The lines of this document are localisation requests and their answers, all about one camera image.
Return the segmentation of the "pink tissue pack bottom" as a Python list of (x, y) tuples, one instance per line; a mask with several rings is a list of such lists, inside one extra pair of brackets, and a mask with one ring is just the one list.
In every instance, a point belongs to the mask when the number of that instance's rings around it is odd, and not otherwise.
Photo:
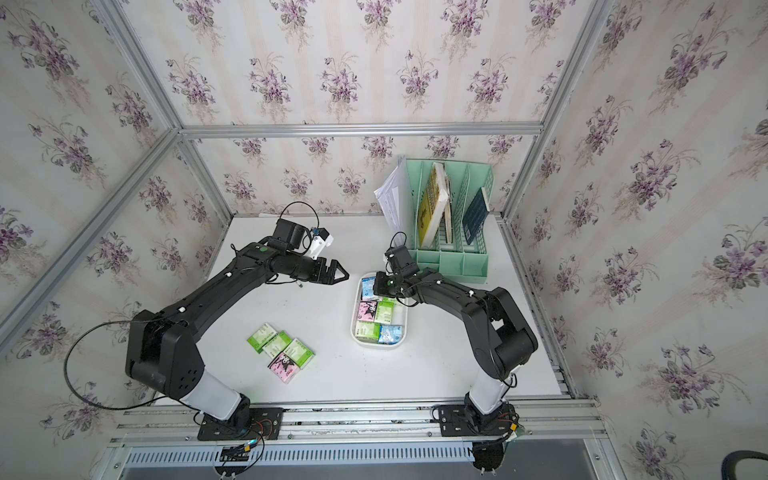
[(284, 352), (278, 354), (268, 369), (284, 384), (288, 384), (301, 371), (300, 367)]

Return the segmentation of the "pink tissue pack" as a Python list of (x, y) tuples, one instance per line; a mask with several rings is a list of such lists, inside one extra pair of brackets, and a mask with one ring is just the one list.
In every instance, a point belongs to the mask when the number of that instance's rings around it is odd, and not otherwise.
[(356, 320), (359, 322), (372, 322), (376, 321), (376, 311), (378, 302), (376, 300), (360, 301), (357, 310)]
[(284, 352), (278, 354), (268, 369), (284, 384), (288, 384), (301, 371), (300, 367)]

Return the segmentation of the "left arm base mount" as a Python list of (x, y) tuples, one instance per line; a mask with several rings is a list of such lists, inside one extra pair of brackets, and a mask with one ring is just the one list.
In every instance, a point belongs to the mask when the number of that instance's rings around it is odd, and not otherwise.
[(209, 414), (203, 416), (197, 433), (198, 441), (278, 438), (285, 410), (280, 407), (252, 406), (248, 397), (240, 397), (240, 402), (228, 419), (219, 420)]

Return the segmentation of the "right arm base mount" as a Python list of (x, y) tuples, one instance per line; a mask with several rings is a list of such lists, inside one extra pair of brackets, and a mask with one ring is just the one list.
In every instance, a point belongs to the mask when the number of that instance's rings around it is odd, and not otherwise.
[(471, 402), (436, 405), (431, 415), (443, 437), (506, 437), (520, 429), (520, 416), (509, 402), (502, 402), (488, 414)]

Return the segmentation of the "blue tissue pack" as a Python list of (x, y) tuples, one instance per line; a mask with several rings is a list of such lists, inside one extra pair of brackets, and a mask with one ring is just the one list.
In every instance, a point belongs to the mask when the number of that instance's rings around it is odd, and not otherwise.
[(378, 343), (382, 345), (397, 345), (404, 336), (402, 325), (381, 325)]
[(363, 277), (361, 279), (360, 298), (362, 301), (378, 301), (379, 297), (374, 292), (376, 278), (374, 276)]

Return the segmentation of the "green tissue pack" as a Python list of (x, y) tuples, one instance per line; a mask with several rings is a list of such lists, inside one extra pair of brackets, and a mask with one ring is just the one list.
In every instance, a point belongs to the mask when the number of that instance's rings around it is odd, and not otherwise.
[(315, 352), (298, 338), (294, 338), (283, 353), (300, 369), (304, 369), (315, 357)]
[(264, 346), (262, 351), (267, 354), (271, 359), (276, 358), (282, 353), (292, 342), (292, 338), (285, 332), (278, 332), (272, 337)]
[(382, 325), (391, 325), (394, 318), (395, 303), (389, 299), (378, 301), (376, 311), (376, 323)]
[(353, 334), (359, 341), (377, 343), (381, 335), (381, 325), (376, 322), (356, 321)]
[(277, 335), (277, 330), (269, 323), (262, 324), (251, 336), (247, 343), (257, 352), (261, 353), (267, 343)]

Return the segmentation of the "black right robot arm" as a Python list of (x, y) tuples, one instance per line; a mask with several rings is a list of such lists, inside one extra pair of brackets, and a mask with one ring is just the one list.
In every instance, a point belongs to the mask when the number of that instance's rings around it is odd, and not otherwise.
[(502, 287), (474, 289), (431, 268), (422, 269), (403, 245), (384, 253), (374, 293), (407, 308), (436, 307), (461, 320), (479, 368), (466, 396), (470, 411), (489, 416), (501, 408), (512, 374), (538, 350), (538, 339), (511, 294)]

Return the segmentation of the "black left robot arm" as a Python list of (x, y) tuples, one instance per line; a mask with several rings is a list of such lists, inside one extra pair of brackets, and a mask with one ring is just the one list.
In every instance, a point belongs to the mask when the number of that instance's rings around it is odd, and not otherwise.
[(195, 291), (158, 312), (142, 310), (134, 316), (127, 376), (221, 425), (248, 429), (250, 400), (208, 371), (197, 343), (240, 299), (276, 276), (321, 285), (348, 280), (339, 261), (320, 255), (332, 242), (322, 226), (308, 229), (278, 219), (272, 235), (236, 248), (226, 267)]

